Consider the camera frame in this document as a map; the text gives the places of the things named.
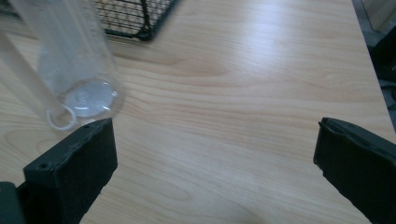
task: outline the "wire basket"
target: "wire basket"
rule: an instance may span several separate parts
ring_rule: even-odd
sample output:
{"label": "wire basket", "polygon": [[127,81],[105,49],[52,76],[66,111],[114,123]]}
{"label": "wire basket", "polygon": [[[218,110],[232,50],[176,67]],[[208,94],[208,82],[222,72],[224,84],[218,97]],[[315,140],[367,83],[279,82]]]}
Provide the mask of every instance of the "wire basket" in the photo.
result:
{"label": "wire basket", "polygon": [[[151,40],[178,0],[92,1],[108,35]],[[19,17],[7,0],[0,0],[0,14]]]}

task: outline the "black metal mesh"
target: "black metal mesh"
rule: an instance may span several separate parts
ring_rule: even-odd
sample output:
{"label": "black metal mesh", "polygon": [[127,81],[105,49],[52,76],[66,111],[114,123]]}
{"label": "black metal mesh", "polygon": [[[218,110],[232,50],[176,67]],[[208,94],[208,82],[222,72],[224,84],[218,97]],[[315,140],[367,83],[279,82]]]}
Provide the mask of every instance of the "black metal mesh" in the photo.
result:
{"label": "black metal mesh", "polygon": [[[92,1],[108,35],[150,40],[178,0]],[[18,17],[7,0],[0,0],[0,14]]]}

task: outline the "transparent cylinder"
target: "transparent cylinder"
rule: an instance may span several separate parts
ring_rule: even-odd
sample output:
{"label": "transparent cylinder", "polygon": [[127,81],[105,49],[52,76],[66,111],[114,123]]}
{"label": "transparent cylinder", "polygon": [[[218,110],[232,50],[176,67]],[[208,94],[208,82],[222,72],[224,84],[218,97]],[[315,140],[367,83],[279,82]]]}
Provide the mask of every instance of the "transparent cylinder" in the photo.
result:
{"label": "transparent cylinder", "polygon": [[10,0],[43,45],[38,74],[82,125],[120,108],[117,66],[91,0]]}

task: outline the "clear plastic tube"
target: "clear plastic tube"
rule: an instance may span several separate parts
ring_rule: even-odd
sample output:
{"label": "clear plastic tube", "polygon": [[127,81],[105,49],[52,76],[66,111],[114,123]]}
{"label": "clear plastic tube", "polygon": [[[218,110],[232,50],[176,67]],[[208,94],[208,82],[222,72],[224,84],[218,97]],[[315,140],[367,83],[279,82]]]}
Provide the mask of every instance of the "clear plastic tube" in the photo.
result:
{"label": "clear plastic tube", "polygon": [[120,108],[122,87],[91,0],[10,0],[43,45],[38,74],[80,124]]}
{"label": "clear plastic tube", "polygon": [[38,74],[24,60],[14,45],[0,31],[0,59],[13,71],[15,76],[26,86],[38,101],[50,113],[59,116],[64,112],[62,105],[53,97],[50,90],[41,81]]}

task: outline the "black rubber pad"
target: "black rubber pad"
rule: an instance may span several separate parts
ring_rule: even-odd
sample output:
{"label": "black rubber pad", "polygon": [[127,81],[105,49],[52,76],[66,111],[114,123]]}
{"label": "black rubber pad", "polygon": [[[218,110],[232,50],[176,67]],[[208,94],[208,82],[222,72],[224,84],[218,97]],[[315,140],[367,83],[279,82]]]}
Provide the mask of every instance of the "black rubber pad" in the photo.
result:
{"label": "black rubber pad", "polygon": [[354,124],[323,119],[314,163],[373,223],[396,223],[396,146]]}
{"label": "black rubber pad", "polygon": [[85,125],[23,171],[47,223],[79,223],[117,168],[111,119]]}

